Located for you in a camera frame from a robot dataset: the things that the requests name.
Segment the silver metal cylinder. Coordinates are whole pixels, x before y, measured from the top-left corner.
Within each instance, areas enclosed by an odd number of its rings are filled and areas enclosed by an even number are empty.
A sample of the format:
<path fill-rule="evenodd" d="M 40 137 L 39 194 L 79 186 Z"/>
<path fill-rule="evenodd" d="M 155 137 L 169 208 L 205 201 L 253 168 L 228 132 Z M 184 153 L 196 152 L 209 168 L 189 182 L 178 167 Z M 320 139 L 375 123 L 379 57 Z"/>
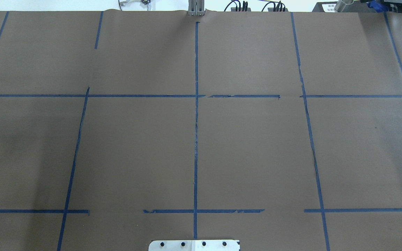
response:
<path fill-rule="evenodd" d="M 334 7 L 335 12 L 344 13 L 350 12 L 350 9 L 354 3 L 354 0 L 338 0 Z"/>

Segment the aluminium frame post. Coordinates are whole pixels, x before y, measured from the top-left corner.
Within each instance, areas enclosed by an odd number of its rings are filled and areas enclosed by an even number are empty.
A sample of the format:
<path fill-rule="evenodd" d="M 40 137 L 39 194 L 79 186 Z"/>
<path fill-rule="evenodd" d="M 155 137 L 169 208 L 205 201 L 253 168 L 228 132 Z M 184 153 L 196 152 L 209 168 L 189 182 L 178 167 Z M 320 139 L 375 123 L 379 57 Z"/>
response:
<path fill-rule="evenodd" d="M 206 13 L 204 0 L 189 0 L 188 15 L 189 16 L 204 16 Z"/>

